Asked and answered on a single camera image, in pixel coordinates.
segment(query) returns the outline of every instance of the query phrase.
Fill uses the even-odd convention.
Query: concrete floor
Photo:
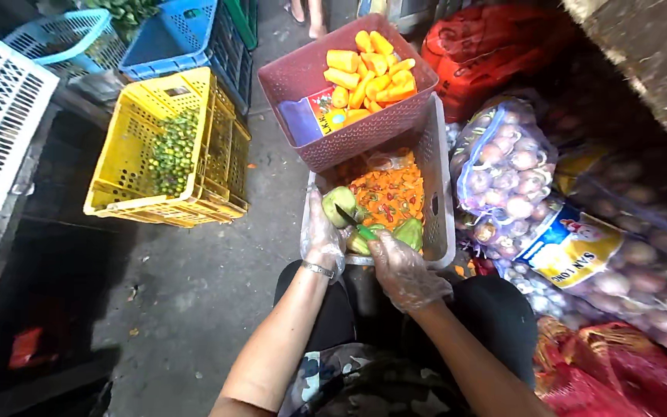
[[[259,68],[310,42],[280,0],[259,2]],[[328,2],[330,27],[357,2]],[[233,224],[194,229],[139,225],[95,323],[93,348],[118,346],[110,414],[205,416],[236,355],[272,308],[277,275],[300,257],[308,169],[287,144],[254,75],[246,193],[251,210]],[[137,295],[129,300],[137,288]]]

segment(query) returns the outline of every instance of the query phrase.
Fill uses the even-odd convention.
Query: green knife handle
[[[372,233],[372,231],[365,225],[357,225],[357,230],[359,231],[359,234],[362,235],[366,239],[366,241],[376,241],[377,236],[375,236],[375,233]]]

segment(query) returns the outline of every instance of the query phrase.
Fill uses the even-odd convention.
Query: green crate
[[[224,0],[246,49],[256,47],[256,0]]]

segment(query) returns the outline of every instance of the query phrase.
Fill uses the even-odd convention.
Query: yellow plastic crate
[[[178,197],[157,194],[147,170],[153,138],[162,132],[157,122],[198,107],[194,173]],[[250,140],[209,68],[129,84],[115,106],[84,213],[180,227],[229,223],[248,210],[243,184]]]

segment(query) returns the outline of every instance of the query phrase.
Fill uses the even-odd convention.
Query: hand
[[[408,244],[387,230],[375,234],[379,241],[367,242],[375,259],[375,276],[401,312],[412,312],[452,294],[450,283],[427,270],[421,255]]]
[[[300,252],[306,261],[329,268],[338,276],[344,271],[346,243],[323,212],[322,198],[317,188],[308,190],[308,227],[300,237]]]

